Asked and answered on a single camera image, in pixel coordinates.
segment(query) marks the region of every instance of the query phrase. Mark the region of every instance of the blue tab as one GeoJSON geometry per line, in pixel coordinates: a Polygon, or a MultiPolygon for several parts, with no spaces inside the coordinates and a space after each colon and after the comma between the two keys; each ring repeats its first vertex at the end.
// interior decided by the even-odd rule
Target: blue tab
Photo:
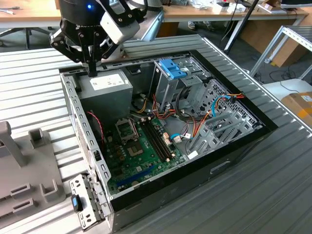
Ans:
{"type": "Polygon", "coordinates": [[[159,61],[162,68],[169,73],[172,79],[179,79],[186,77],[187,74],[182,72],[177,64],[175,64],[171,59],[163,59],[159,61]]]}
{"type": "Polygon", "coordinates": [[[73,198],[73,205],[77,206],[77,198],[75,198],[75,197],[73,198]]]}

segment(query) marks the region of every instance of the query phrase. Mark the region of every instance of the wooden desk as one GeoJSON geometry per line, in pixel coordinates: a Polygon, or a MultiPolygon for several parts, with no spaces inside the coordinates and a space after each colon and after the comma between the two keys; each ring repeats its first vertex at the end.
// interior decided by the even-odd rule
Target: wooden desk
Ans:
{"type": "MultiPolygon", "coordinates": [[[[165,20],[164,22],[186,22],[186,21],[228,21],[232,17],[232,13],[221,12],[215,14],[212,12],[212,8],[206,10],[199,10],[192,6],[164,6],[165,20]]],[[[242,13],[235,13],[233,20],[242,20],[247,14],[247,10],[242,13]]],[[[308,13],[302,9],[295,12],[285,14],[272,15],[268,12],[256,12],[254,11],[250,16],[250,20],[275,20],[275,19],[295,19],[296,17],[305,17],[308,13]]]]}
{"type": "Polygon", "coordinates": [[[0,0],[0,8],[19,6],[15,15],[0,12],[0,28],[59,26],[60,12],[54,0],[0,0]]]}

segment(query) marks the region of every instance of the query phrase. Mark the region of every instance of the ram slot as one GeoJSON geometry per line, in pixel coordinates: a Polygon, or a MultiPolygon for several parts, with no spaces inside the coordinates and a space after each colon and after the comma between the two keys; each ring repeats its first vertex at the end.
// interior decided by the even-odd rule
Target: ram slot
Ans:
{"type": "Polygon", "coordinates": [[[167,146],[163,140],[158,135],[158,132],[154,129],[154,126],[150,123],[143,123],[141,125],[147,139],[154,148],[161,162],[165,162],[167,158],[171,158],[171,153],[169,152],[167,146]]]}

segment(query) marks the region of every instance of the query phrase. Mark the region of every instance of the corrugated metal surface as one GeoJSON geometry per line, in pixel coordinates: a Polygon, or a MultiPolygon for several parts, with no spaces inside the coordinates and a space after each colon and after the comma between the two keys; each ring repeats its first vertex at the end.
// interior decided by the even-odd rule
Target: corrugated metal surface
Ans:
{"type": "MultiPolygon", "coordinates": [[[[121,234],[310,233],[312,228],[311,131],[285,112],[252,78],[199,36],[130,41],[134,58],[197,49],[280,128],[239,165],[121,231],[121,234]]],[[[57,68],[75,65],[53,49],[2,53],[0,120],[13,137],[49,131],[66,193],[68,180],[86,171],[67,116],[57,68]]],[[[80,233],[70,198],[0,233],[80,233]]],[[[105,233],[100,224],[90,233],[105,233]]]]}

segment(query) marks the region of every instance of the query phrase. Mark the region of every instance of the green motherboard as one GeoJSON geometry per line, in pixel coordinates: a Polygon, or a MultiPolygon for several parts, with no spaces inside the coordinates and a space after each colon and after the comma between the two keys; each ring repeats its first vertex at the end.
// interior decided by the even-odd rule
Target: green motherboard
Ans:
{"type": "MultiPolygon", "coordinates": [[[[150,132],[151,128],[153,128],[152,133],[157,134],[156,137],[164,142],[164,129],[158,119],[154,118],[149,121],[149,131],[146,130],[147,123],[136,122],[133,124],[138,134],[136,141],[131,139],[122,144],[116,128],[107,133],[109,140],[107,141],[105,160],[112,176],[108,181],[111,194],[117,194],[122,190],[135,186],[185,161],[173,144],[170,146],[164,144],[165,150],[170,152],[170,158],[164,160],[159,155],[160,153],[157,154],[159,144],[155,145],[155,137],[152,137],[150,132]]],[[[125,136],[124,134],[132,133],[130,126],[124,125],[119,130],[122,137],[125,136]]]]}

